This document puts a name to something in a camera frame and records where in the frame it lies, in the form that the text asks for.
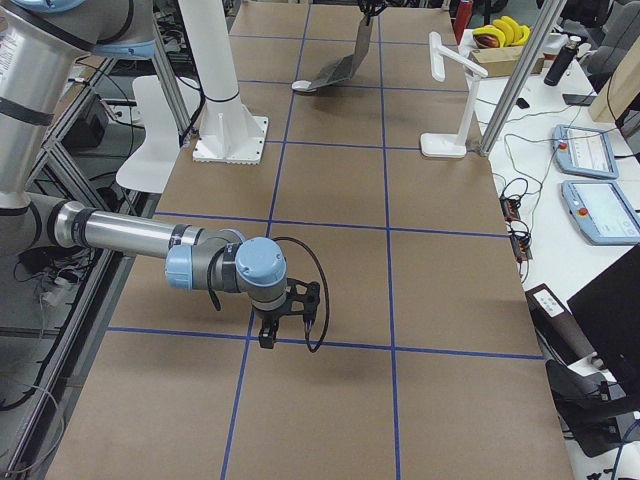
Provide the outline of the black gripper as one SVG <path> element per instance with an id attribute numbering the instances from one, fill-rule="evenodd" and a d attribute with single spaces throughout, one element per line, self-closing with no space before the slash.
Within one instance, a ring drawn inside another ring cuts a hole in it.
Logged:
<path id="1" fill-rule="evenodd" d="M 273 349 L 277 342 L 278 321 L 283 316 L 301 316 L 305 325 L 313 325 L 320 303 L 320 284 L 317 281 L 304 282 L 287 279 L 284 301 L 275 309 L 254 306 L 256 315 L 264 319 L 258 335 L 263 349 Z"/>
<path id="2" fill-rule="evenodd" d="M 385 0 L 358 0 L 357 5 L 364 15 L 379 15 L 386 9 Z"/>

